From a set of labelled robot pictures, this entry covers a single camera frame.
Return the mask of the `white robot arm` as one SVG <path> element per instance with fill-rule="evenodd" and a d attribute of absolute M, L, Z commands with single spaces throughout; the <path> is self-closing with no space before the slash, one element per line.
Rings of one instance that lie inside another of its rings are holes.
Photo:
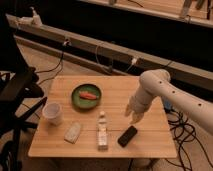
<path fill-rule="evenodd" d="M 157 97 L 168 100 L 201 128 L 213 135 L 213 103 L 191 95 L 170 83 L 165 69 L 148 70 L 139 77 L 139 87 L 130 97 L 125 115 L 132 116 L 131 124 L 139 122 Z"/>

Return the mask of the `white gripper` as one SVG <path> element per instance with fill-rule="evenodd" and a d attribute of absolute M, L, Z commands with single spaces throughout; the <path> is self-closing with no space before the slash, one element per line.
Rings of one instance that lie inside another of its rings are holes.
<path fill-rule="evenodd" d="M 138 123 L 144 116 L 145 113 L 149 109 L 150 105 L 140 102 L 135 96 L 131 96 L 129 100 L 129 104 L 127 104 L 125 108 L 125 116 L 128 117 L 131 115 L 132 111 L 132 124 Z"/>

